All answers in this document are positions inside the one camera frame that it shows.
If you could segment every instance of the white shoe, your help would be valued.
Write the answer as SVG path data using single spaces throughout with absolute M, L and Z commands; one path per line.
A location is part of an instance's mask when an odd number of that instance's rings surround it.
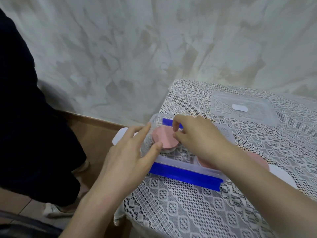
M 72 171 L 73 174 L 79 173 L 79 172 L 83 172 L 85 170 L 87 170 L 89 168 L 89 162 L 88 160 L 85 160 L 85 163 L 83 163 L 81 166 L 79 166 L 77 169 L 74 169 Z
M 56 205 L 53 205 L 51 203 L 45 203 L 43 208 L 43 216 L 47 218 L 70 217 L 73 216 L 73 214 L 75 213 L 74 211 L 62 212 Z

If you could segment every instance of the wooden baseboard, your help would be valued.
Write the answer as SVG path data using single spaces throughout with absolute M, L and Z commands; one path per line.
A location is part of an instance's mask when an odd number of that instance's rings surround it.
M 120 124 L 111 123 L 111 122 L 107 122 L 107 121 L 100 120 L 100 119 L 94 119 L 94 118 L 86 117 L 86 116 L 82 116 L 82 115 L 77 115 L 77 114 L 73 114 L 73 113 L 66 112 L 66 111 L 57 110 L 57 112 L 68 121 L 76 120 L 76 121 L 80 121 L 80 122 L 85 123 L 85 124 L 91 124 L 94 126 L 108 128 L 108 129 L 112 129 L 112 130 L 120 130 L 121 128 L 126 127 L 126 126 L 123 126 Z

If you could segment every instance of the tile floor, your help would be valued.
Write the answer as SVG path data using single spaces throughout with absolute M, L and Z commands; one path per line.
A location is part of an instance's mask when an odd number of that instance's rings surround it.
M 112 139 L 117 133 L 117 130 L 83 123 L 78 120 L 69 120 L 69 126 L 75 132 L 90 162 L 89 169 L 80 174 L 78 178 L 81 179 L 85 185 L 91 187 L 101 170 L 110 147 L 112 146 Z M 61 229 L 64 229 L 70 220 L 70 218 L 45 218 L 42 216 L 41 202 L 31 200 L 27 196 L 3 189 L 0 189 L 0 210 L 28 216 Z M 10 220 L 0 218 L 0 224 L 9 222 Z M 134 231 L 130 232 L 131 227 L 129 221 L 125 222 L 120 227 L 115 227 L 113 224 L 110 224 L 107 228 L 105 237 L 138 238 L 138 235 L 135 234 Z

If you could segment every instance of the hand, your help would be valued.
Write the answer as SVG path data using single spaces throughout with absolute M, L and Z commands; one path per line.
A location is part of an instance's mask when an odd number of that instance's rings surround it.
M 143 158 L 140 157 L 140 147 L 150 127 L 151 123 L 145 127 L 128 128 L 121 140 L 110 148 L 91 192 L 102 194 L 103 190 L 108 189 L 123 199 L 137 188 L 163 146 L 161 142 L 155 143 Z
M 183 130 L 178 131 L 179 124 Z M 218 166 L 218 160 L 232 145 L 213 123 L 201 116 L 176 115 L 173 121 L 174 138 L 181 142 L 191 153 Z

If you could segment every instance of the clear plastic lid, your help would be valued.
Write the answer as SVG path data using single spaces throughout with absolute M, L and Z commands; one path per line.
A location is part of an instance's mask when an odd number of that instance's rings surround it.
M 213 92 L 211 113 L 225 118 L 275 126 L 280 123 L 274 108 L 265 99 L 224 92 Z
M 168 114 L 155 114 L 152 116 L 150 122 L 152 124 L 151 129 L 149 133 L 147 134 L 142 146 L 141 146 L 141 155 L 145 156 L 145 154 L 149 151 L 151 146 L 153 145 L 153 137 L 152 132 L 155 128 L 160 127 L 163 122 L 165 125 L 171 125 L 171 122 L 166 122 L 166 120 L 173 120 L 174 115 L 168 115 Z M 234 142 L 234 136 L 229 128 L 227 128 L 223 124 L 217 124 L 214 123 L 220 132 L 232 143 Z M 227 177 L 219 170 L 205 168 L 200 166 L 196 162 L 196 156 L 192 153 L 190 153 L 181 143 L 179 143 L 176 148 L 174 148 L 172 151 L 166 153 L 160 153 L 160 155 L 156 158 L 157 163 L 166 164 L 169 166 L 177 167 L 180 169 L 185 169 L 189 171 L 193 171 L 196 173 L 213 176 L 216 178 L 220 178 L 223 181 L 227 180 Z

